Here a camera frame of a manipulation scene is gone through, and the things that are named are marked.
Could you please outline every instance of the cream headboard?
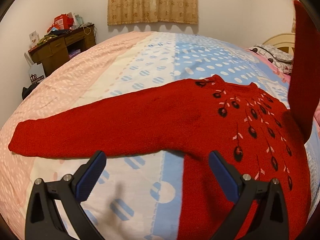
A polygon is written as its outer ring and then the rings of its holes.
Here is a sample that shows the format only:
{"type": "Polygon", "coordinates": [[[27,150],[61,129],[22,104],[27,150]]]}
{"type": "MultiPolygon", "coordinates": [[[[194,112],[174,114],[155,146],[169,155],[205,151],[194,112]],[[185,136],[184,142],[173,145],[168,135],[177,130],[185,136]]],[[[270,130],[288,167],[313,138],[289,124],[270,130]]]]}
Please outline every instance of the cream headboard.
{"type": "Polygon", "coordinates": [[[294,55],[294,42],[295,42],[295,33],[281,33],[279,35],[273,36],[263,44],[273,45],[276,48],[294,55]]]}

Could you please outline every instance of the green item on desk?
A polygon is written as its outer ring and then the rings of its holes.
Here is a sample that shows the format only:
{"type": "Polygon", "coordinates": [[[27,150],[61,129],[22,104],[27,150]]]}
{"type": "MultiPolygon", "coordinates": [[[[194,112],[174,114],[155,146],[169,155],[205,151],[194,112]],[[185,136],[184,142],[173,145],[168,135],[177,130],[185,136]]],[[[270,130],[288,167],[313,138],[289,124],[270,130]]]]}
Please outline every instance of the green item on desk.
{"type": "Polygon", "coordinates": [[[54,34],[45,35],[41,40],[39,40],[37,45],[45,44],[48,40],[55,38],[55,37],[57,37],[57,35],[54,35],[54,34]]]}

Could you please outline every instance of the bed sheet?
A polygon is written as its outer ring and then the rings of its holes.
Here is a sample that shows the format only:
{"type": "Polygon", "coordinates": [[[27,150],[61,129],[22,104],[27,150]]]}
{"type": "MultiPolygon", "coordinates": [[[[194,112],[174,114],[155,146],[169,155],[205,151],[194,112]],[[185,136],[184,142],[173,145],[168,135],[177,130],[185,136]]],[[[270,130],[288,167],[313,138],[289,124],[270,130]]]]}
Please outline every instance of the bed sheet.
{"type": "MultiPolygon", "coordinates": [[[[288,82],[267,62],[227,42],[198,35],[128,33],[81,53],[43,81],[1,130],[0,212],[14,233],[24,238],[24,219],[33,181],[61,179],[87,159],[44,159],[12,154],[7,146],[18,122],[47,117],[103,98],[175,80],[214,74],[226,82],[251,82],[287,107],[288,82]]],[[[306,143],[312,207],[319,201],[320,139],[314,124],[306,143]]],[[[182,196],[183,154],[109,158],[84,211],[106,239],[174,240],[182,196]]],[[[77,238],[60,202],[62,220],[77,238]]]]}

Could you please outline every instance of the screw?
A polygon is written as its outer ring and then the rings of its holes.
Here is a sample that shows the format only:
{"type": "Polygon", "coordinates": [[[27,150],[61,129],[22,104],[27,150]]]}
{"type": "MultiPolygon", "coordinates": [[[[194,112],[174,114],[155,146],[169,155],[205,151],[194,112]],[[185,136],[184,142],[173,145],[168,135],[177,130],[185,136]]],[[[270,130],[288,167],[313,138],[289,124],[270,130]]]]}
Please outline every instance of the screw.
{"type": "Polygon", "coordinates": [[[249,181],[251,179],[251,176],[249,174],[243,174],[242,175],[242,178],[245,180],[245,181],[249,181]]]}
{"type": "Polygon", "coordinates": [[[277,178],[273,178],[272,179],[272,183],[275,184],[275,185],[278,185],[280,183],[280,181],[277,178]]]}
{"type": "Polygon", "coordinates": [[[64,175],[63,176],[63,180],[64,181],[69,181],[69,180],[71,180],[72,179],[72,175],[71,174],[67,174],[67,175],[64,175]]]}
{"type": "Polygon", "coordinates": [[[42,182],[42,179],[41,179],[41,178],[38,178],[38,179],[35,180],[35,184],[36,184],[36,185],[41,184],[41,182],[42,182]]]}

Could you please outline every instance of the beige curtain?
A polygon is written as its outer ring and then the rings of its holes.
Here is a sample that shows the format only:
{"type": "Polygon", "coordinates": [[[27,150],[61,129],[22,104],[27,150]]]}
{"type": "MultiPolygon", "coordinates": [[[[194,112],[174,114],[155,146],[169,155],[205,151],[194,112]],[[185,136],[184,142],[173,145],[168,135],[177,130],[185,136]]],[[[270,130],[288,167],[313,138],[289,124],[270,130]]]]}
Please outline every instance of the beige curtain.
{"type": "Polygon", "coordinates": [[[198,0],[156,0],[158,21],[198,24],[198,0]]]}
{"type": "Polygon", "coordinates": [[[157,21],[198,24],[197,0],[108,0],[108,25],[157,21]]]}

